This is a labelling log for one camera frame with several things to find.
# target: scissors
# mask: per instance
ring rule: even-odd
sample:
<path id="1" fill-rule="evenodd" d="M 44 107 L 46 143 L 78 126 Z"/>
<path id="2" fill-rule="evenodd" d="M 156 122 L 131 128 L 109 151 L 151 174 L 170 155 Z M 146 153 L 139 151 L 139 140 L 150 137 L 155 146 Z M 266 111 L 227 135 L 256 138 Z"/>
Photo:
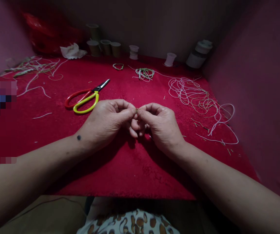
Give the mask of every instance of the scissors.
<path id="1" fill-rule="evenodd" d="M 96 88 L 94 89 L 85 89 L 85 90 L 81 90 L 81 91 L 78 91 L 76 93 L 73 93 L 72 95 L 70 95 L 66 100 L 65 100 L 65 104 L 64 106 L 67 108 L 67 109 L 73 109 L 73 111 L 77 114 L 86 114 L 90 111 L 92 111 L 95 107 L 95 105 L 99 102 L 99 91 L 101 91 L 102 88 L 104 88 L 104 86 L 107 85 L 107 83 L 109 83 L 110 79 L 108 79 L 107 81 L 103 82 L 102 84 L 100 84 L 99 86 L 97 86 Z M 73 104 L 73 105 L 69 105 L 69 102 L 76 96 L 80 95 L 80 94 L 83 94 L 83 93 L 86 93 L 83 98 Z M 94 104 L 87 110 L 83 110 L 83 111 L 78 111 L 77 109 L 82 106 L 83 104 L 85 104 L 86 102 L 90 101 L 92 98 L 95 97 L 95 102 Z"/>

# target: red table cover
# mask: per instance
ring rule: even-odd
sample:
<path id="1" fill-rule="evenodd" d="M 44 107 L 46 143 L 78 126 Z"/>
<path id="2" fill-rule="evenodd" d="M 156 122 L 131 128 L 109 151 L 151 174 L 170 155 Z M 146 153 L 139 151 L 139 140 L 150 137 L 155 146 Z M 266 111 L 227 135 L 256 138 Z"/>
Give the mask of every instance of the red table cover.
<path id="1" fill-rule="evenodd" d="M 183 64 L 169 68 L 163 65 L 163 59 L 139 57 L 135 61 L 127 57 L 117 59 L 85 56 L 61 65 L 55 74 L 55 79 L 60 78 L 57 74 L 63 74 L 64 78 L 59 81 L 52 81 L 47 75 L 40 74 L 29 88 L 43 86 L 51 98 L 46 97 L 42 89 L 38 88 L 18 97 L 16 103 L 7 104 L 6 110 L 1 110 L 0 157 L 17 157 L 75 134 L 89 115 L 76 115 L 65 109 L 65 99 L 76 91 L 94 88 L 110 78 L 111 81 L 100 92 L 100 100 L 122 98 L 136 107 L 156 102 L 171 108 L 187 142 L 258 180 L 240 144 L 223 146 L 219 142 L 205 141 L 196 135 L 198 133 L 207 137 L 207 130 L 196 127 L 191 118 L 200 121 L 207 128 L 211 128 L 215 121 L 213 118 L 204 118 L 204 115 L 182 104 L 178 98 L 171 97 L 168 93 L 168 81 L 171 78 L 155 73 L 152 81 L 140 81 L 133 78 L 137 75 L 127 65 L 133 68 L 151 68 L 174 77 L 193 78 L 200 75 L 199 71 L 191 72 Z M 115 70 L 114 63 L 123 63 L 124 69 Z M 24 92 L 33 77 L 33 74 L 28 74 L 18 80 L 18 95 Z M 197 80 L 197 83 L 215 99 L 205 78 Z M 49 112 L 52 114 L 33 119 Z M 206 116 L 215 112 L 212 108 Z M 212 138 L 223 139 L 225 142 L 235 141 L 231 131 L 223 125 L 217 126 Z M 187 200 L 202 196 L 190 177 L 159 151 L 148 135 L 135 140 L 125 129 L 120 130 L 108 147 L 79 163 L 46 193 Z"/>

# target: white tissue paper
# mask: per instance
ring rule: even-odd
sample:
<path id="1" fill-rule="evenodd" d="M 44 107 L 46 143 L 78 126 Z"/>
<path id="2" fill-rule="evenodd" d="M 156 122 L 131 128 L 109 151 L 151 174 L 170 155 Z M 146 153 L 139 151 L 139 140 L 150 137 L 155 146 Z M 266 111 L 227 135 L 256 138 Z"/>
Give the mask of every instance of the white tissue paper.
<path id="1" fill-rule="evenodd" d="M 85 50 L 80 50 L 79 46 L 74 43 L 69 47 L 60 47 L 64 58 L 67 59 L 79 59 L 87 54 Z"/>

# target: small bracelet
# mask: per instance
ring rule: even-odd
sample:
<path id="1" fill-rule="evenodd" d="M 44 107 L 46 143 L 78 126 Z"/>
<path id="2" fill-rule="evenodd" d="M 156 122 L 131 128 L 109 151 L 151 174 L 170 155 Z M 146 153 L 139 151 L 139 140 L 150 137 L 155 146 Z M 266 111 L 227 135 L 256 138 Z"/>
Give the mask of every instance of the small bracelet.
<path id="1" fill-rule="evenodd" d="M 121 65 L 121 69 L 118 69 L 117 67 L 115 67 L 115 65 Z M 120 71 L 120 70 L 124 69 L 124 65 L 122 63 L 114 63 L 113 68 L 115 68 L 117 71 Z"/>

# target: pink wall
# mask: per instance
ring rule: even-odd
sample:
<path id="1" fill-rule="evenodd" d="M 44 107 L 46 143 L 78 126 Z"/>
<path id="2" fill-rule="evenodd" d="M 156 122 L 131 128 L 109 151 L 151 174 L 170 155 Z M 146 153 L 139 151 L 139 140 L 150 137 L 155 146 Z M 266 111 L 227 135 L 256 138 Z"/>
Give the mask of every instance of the pink wall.
<path id="1" fill-rule="evenodd" d="M 280 0 L 252 3 L 204 68 L 262 183 L 280 195 Z"/>
<path id="2" fill-rule="evenodd" d="M 6 3 L 0 0 L 0 73 L 9 65 L 34 55 L 23 24 Z"/>

